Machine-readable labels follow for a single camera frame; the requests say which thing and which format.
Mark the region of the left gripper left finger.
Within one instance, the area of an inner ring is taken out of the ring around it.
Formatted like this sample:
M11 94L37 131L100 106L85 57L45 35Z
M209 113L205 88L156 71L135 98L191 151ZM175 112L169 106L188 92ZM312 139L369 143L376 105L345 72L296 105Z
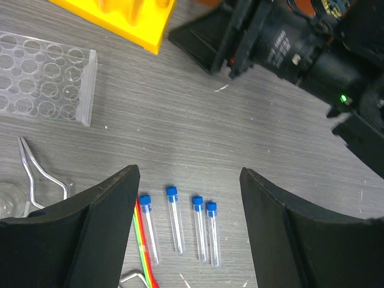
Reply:
M30 213L42 237L30 287L117 287L136 202L137 165L57 204Z

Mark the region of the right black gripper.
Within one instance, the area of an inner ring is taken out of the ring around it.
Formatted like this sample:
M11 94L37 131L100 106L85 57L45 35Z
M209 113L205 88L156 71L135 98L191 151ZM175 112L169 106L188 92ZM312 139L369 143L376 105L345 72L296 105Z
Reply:
M321 99L354 96L354 64L341 44L343 16L322 1L314 14L297 1L222 1L173 29L169 40L209 74L226 65L235 79L262 66Z

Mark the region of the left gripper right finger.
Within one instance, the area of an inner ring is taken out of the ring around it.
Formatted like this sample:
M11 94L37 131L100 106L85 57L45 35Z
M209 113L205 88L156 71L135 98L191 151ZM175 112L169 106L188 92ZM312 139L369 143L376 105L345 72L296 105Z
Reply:
M369 223L243 168L241 196L259 287L368 287Z

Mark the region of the yellow test tube rack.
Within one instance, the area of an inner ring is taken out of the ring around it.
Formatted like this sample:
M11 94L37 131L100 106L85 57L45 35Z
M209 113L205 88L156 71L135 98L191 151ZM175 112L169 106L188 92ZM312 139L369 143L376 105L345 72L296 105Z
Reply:
M176 0L52 0L73 14L157 55Z

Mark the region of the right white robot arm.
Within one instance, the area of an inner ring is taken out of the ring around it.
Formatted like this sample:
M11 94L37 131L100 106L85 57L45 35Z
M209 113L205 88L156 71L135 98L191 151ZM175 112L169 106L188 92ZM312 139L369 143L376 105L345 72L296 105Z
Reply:
M348 113L332 132L383 175L382 1L223 1L169 40L209 74L259 65L327 103L329 118Z

